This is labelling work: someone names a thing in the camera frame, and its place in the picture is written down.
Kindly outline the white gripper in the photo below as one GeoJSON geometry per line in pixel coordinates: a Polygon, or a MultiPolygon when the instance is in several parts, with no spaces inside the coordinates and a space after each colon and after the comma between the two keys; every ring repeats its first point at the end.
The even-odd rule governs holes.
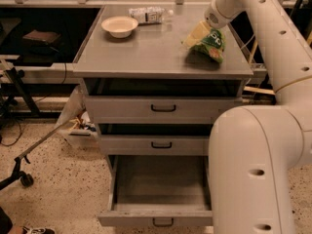
{"type": "Polygon", "coordinates": [[[237,0],[212,0],[205,12],[205,20],[199,21],[183,41],[191,48],[206,37],[213,28],[223,28],[237,16],[237,0]]]}

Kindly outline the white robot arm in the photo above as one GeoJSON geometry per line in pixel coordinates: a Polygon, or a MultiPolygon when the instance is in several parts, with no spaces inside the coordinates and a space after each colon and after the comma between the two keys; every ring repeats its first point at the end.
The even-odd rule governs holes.
{"type": "Polygon", "coordinates": [[[288,170],[312,162],[312,50],[279,0],[212,0],[206,22],[250,20],[274,105],[232,108],[209,138],[214,234],[295,234],[288,170]]]}

